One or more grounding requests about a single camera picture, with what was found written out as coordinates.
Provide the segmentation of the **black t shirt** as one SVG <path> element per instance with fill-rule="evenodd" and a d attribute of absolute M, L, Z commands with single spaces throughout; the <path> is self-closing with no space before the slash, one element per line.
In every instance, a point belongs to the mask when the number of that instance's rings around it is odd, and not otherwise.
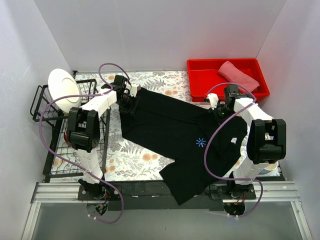
<path fill-rule="evenodd" d="M 223 177 L 239 160 L 247 124 L 225 126 L 207 109 L 145 88 L 134 115 L 120 114 L 122 137 L 173 160 L 160 171 L 181 205 Z"/>

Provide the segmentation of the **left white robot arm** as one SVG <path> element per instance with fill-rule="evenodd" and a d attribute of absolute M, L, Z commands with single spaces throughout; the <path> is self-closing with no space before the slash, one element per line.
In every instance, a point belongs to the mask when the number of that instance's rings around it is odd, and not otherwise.
<path fill-rule="evenodd" d="M 100 118 L 117 104 L 121 113 L 132 115 L 138 105 L 139 84 L 131 84 L 122 75 L 116 75 L 110 84 L 104 84 L 99 96 L 93 97 L 81 107 L 72 107 L 68 113 L 67 141 L 75 149 L 80 166 L 84 168 L 79 183 L 95 200 L 106 196 L 106 187 L 101 183 L 104 177 L 99 164 L 97 146 L 100 142 Z"/>

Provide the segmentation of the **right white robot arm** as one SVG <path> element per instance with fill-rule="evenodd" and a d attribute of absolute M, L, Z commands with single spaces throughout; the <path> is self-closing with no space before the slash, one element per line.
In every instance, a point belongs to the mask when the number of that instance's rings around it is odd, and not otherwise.
<path fill-rule="evenodd" d="M 254 96 L 240 93 L 239 87 L 230 84 L 224 88 L 225 101 L 217 94 L 209 93 L 210 109 L 221 119 L 239 115 L 249 127 L 246 157 L 229 175 L 225 193 L 232 199 L 244 198 L 254 193 L 253 180 L 269 165 L 286 155 L 286 122 L 266 114 L 256 103 Z"/>

